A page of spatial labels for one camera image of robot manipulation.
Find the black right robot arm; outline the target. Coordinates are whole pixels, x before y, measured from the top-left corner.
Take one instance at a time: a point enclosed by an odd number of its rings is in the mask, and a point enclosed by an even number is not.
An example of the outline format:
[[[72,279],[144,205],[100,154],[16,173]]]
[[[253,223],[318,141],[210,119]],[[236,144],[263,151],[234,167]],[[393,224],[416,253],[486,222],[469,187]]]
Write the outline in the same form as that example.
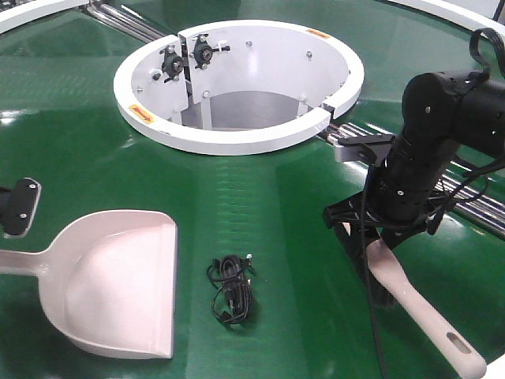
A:
[[[365,249],[383,238],[390,248],[421,233],[434,234],[457,203],[461,186],[436,189],[458,149],[466,146],[492,162],[465,173],[469,185],[504,167],[504,85],[485,72],[416,76],[402,97],[399,135],[339,138],[338,161],[368,165],[364,189],[323,211],[361,278]]]

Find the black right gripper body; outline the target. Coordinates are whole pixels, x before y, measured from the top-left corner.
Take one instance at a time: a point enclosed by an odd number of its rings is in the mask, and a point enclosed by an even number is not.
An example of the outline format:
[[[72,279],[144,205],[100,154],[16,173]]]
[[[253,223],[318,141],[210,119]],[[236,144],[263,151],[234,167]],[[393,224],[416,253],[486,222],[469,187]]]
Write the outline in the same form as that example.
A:
[[[361,203],[363,193],[356,193],[338,203],[328,205],[323,210],[323,220],[327,228],[334,230],[338,223],[361,225]],[[442,193],[430,193],[421,205],[420,214],[414,221],[394,222],[375,213],[366,203],[365,228],[369,229],[369,243],[381,237],[392,250],[408,238],[425,232],[428,218],[442,204]]]

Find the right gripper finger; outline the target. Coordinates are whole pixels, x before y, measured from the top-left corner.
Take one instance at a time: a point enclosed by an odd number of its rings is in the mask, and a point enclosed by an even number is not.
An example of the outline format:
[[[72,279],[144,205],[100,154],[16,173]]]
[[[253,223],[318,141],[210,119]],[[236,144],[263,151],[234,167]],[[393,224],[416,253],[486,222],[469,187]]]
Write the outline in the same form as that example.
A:
[[[359,225],[338,223],[334,227],[334,232],[342,244],[354,271],[361,280],[367,280],[368,271],[365,265],[362,239],[365,239],[366,245],[369,244],[369,229],[365,228],[365,231],[362,231]]]

